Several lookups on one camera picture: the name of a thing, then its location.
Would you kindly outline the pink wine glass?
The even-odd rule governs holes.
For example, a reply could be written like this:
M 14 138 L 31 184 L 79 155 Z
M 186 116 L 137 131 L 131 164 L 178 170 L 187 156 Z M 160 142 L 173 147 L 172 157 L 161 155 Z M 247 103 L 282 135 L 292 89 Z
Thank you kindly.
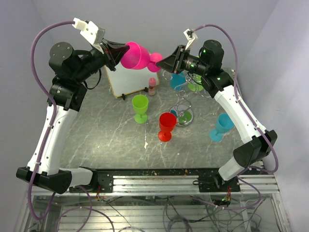
M 129 46 L 129 50 L 120 60 L 124 68 L 132 70 L 147 68 L 153 73 L 161 70 L 156 64 L 163 59 L 160 53 L 149 53 L 145 47 L 136 42 L 128 42 L 126 45 Z

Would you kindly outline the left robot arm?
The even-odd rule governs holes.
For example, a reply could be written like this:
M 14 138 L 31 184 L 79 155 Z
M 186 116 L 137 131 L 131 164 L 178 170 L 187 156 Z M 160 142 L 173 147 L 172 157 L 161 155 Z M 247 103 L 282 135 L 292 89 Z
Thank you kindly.
M 85 81 L 107 66 L 115 71 L 129 46 L 107 41 L 99 44 L 102 51 L 75 50 L 67 42 L 59 42 L 50 49 L 49 66 L 55 72 L 49 90 L 48 106 L 43 130 L 37 147 L 25 167 L 16 171 L 16 177 L 37 187 L 63 194 L 95 191 L 99 184 L 96 169 L 78 167 L 63 169 L 60 156 L 66 136 L 77 117 L 88 91 Z

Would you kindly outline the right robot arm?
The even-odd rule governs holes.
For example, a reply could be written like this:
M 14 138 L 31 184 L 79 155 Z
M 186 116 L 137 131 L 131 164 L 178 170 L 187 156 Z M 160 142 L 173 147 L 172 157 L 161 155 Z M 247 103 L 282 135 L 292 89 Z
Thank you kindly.
M 276 132 L 266 129 L 245 104 L 233 78 L 222 69 L 223 56 L 221 44 L 207 40 L 197 57 L 184 45 L 179 45 L 170 56 L 156 62 L 157 67 L 169 73 L 187 71 L 199 75 L 203 88 L 222 106 L 239 132 L 243 145 L 233 151 L 233 157 L 219 168 L 219 176 L 213 179 L 213 187 L 218 191 L 224 191 L 230 179 L 272 153 L 278 138 Z

